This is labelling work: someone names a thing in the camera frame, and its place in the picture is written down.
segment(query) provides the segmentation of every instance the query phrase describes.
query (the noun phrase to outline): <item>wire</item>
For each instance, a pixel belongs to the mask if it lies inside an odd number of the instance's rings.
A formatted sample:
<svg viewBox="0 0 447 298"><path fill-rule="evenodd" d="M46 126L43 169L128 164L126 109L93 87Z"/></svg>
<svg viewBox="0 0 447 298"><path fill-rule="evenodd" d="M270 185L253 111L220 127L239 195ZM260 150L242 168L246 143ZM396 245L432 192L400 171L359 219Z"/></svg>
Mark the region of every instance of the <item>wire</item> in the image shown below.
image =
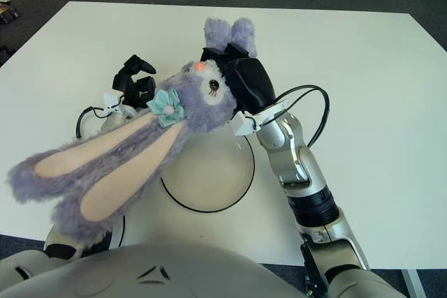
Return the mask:
<svg viewBox="0 0 447 298"><path fill-rule="evenodd" d="M262 124L261 127L264 127L264 126L270 124L271 122L273 122L274 120L278 119L281 115L283 115L284 113L289 111L298 101L300 101L302 98L304 98L307 94L310 94L312 91L320 91L320 93L323 95L323 98L324 98L325 107L324 107L323 116L321 117L320 124L318 125L318 128L316 129L314 136L312 136L312 138L309 141L309 144L307 145L310 148L315 143L315 141L317 141L317 139L320 137L320 135L323 132L323 129L324 129L325 125L326 125L326 122L328 120L328 115L329 115L329 95L328 95L328 93L325 90L323 90L322 88L320 88L320 87L318 87L316 85L312 85L312 84L301 85L299 87L294 87L294 88L292 88L290 90L287 90L284 93L280 94L272 102L272 105L277 103L283 97L291 94L292 92L295 92L295 91L298 91L298 90L301 90L301 89L310 89L310 90L304 92L295 101L293 101L293 103L290 106L288 106L284 111L282 111L281 113L276 115L273 119L271 119L271 120L267 121L266 123Z"/></svg>
<svg viewBox="0 0 447 298"><path fill-rule="evenodd" d="M121 104L121 99L123 99L123 98L124 98L124 94L121 97L119 97L118 104L112 105L109 108L117 107L119 104ZM108 116L110 116L113 113L113 112L110 112L107 115L100 116L100 115L98 115L96 113L96 111L104 111L103 108L101 108L101 107L93 107L93 106L87 107L85 110L82 111L81 115L78 117L78 122L76 122L76 138L77 139L80 139L82 137L81 136L81 130L80 130L81 129L82 118L90 111L93 111L93 113L95 114L95 117L97 117L99 119L107 118Z"/></svg>
<svg viewBox="0 0 447 298"><path fill-rule="evenodd" d="M96 111L104 111L103 108L100 108L100 107L93 107L92 110L93 110L93 113L95 114L95 117L97 117L97 118L99 118L99 119L107 118L109 115L111 115L111 114L113 113L113 112L110 112L110 113L108 113L107 115L100 116L100 115L97 115Z"/></svg>
<svg viewBox="0 0 447 298"><path fill-rule="evenodd" d="M248 116L246 116L246 118L253 120L253 129L256 130L256 120L254 118L248 117Z"/></svg>
<svg viewBox="0 0 447 298"><path fill-rule="evenodd" d="M124 231L126 230L126 216L123 216L123 232L121 233L121 239L119 240L118 247L121 247L124 238Z"/></svg>

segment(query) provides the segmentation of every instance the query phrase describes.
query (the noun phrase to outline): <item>plush toy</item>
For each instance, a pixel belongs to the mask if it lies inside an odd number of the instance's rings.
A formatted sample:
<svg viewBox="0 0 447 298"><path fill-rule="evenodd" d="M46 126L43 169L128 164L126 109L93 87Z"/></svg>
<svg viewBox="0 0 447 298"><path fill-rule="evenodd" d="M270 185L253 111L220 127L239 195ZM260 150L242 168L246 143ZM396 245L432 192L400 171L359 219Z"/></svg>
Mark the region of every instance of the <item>plush toy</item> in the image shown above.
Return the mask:
<svg viewBox="0 0 447 298"><path fill-rule="evenodd" d="M206 46L236 42L256 55L254 27L239 19L205 23ZM190 62L158 85L149 109L119 128L36 154L8 174L19 202L61 196L52 220L59 233L89 247L179 153L188 136L225 124L236 101L212 60Z"/></svg>

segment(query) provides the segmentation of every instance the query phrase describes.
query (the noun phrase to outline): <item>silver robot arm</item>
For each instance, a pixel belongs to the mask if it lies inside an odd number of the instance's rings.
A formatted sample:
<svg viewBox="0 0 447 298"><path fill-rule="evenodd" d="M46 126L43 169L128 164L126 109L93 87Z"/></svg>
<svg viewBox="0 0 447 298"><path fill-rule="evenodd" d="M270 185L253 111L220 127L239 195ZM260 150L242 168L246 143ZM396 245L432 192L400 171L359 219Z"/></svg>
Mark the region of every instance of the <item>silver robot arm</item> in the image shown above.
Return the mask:
<svg viewBox="0 0 447 298"><path fill-rule="evenodd" d="M310 297L403 297L369 271L343 211L335 204L314 155L304 143L300 122L285 113L258 129L303 239Z"/></svg>

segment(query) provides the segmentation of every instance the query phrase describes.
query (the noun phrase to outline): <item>black band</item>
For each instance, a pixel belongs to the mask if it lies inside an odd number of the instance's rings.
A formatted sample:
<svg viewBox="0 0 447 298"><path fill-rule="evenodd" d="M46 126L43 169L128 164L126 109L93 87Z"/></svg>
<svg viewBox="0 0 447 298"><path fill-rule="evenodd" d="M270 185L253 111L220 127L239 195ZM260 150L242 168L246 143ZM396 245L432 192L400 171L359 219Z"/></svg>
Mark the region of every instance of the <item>black band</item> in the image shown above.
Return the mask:
<svg viewBox="0 0 447 298"><path fill-rule="evenodd" d="M306 227L324 226L334 221L339 210L328 186L307 197L288 197L297 222Z"/></svg>

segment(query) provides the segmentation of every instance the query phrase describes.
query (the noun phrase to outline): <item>bunny head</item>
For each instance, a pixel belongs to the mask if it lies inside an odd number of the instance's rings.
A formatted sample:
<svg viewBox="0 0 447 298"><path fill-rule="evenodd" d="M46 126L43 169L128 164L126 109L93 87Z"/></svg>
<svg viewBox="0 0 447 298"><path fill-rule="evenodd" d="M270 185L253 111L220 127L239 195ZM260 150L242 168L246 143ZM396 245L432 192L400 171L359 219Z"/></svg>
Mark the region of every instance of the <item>bunny head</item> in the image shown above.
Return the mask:
<svg viewBox="0 0 447 298"><path fill-rule="evenodd" d="M193 133L207 133L231 119L236 100L212 60L190 62L174 80L161 83L160 88L174 88L187 115Z"/></svg>

